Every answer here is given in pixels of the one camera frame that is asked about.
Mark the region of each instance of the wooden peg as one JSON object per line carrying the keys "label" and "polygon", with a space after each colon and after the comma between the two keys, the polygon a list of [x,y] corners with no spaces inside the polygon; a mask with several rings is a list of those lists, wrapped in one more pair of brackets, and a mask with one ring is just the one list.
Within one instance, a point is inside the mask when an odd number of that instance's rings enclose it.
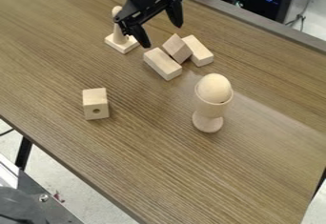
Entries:
{"label": "wooden peg", "polygon": [[[121,10],[122,7],[114,7],[112,17],[114,18]],[[113,33],[105,38],[105,43],[121,53],[127,53],[139,45],[133,36],[123,35],[119,25],[116,23],[113,24]]]}

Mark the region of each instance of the wooden ball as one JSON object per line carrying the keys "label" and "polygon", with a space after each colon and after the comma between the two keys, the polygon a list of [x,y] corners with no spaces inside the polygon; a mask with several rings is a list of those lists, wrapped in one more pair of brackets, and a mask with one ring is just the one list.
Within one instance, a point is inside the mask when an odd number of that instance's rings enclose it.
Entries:
{"label": "wooden ball", "polygon": [[225,76],[211,73],[198,82],[197,94],[206,102],[220,104],[231,98],[232,87]]}

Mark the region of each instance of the rectangular wooden block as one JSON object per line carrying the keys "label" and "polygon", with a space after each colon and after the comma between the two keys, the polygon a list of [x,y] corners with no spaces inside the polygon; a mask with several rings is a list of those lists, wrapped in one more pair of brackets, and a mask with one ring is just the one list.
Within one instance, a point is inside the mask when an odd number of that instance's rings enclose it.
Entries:
{"label": "rectangular wooden block", "polygon": [[145,52],[144,61],[167,81],[182,73],[182,67],[160,48]]}
{"label": "rectangular wooden block", "polygon": [[83,107],[86,120],[109,117],[107,90],[105,88],[83,90]]}
{"label": "rectangular wooden block", "polygon": [[172,35],[162,47],[179,64],[182,64],[193,54],[192,50],[177,34]]}
{"label": "rectangular wooden block", "polygon": [[193,35],[182,38],[182,40],[192,50],[191,60],[198,67],[208,65],[213,62],[214,55]]}

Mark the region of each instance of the cube with hole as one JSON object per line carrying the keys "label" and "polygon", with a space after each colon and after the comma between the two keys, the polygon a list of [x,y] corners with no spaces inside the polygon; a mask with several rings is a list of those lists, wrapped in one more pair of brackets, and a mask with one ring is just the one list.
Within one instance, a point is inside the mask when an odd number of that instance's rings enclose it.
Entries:
{"label": "cube with hole", "polygon": [[105,88],[83,90],[83,107],[86,120],[109,117],[107,90]]}

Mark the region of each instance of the wooden cube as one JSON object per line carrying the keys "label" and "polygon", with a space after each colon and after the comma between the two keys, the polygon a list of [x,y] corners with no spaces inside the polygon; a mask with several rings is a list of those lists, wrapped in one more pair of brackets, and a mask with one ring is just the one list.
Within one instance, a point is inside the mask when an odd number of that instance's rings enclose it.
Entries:
{"label": "wooden cube", "polygon": [[182,73],[182,67],[160,48],[145,52],[144,61],[167,81]]}
{"label": "wooden cube", "polygon": [[105,88],[83,90],[83,107],[86,120],[109,117],[107,90]]}
{"label": "wooden cube", "polygon": [[192,50],[177,34],[172,35],[163,44],[163,49],[179,64],[182,64],[193,54]]}

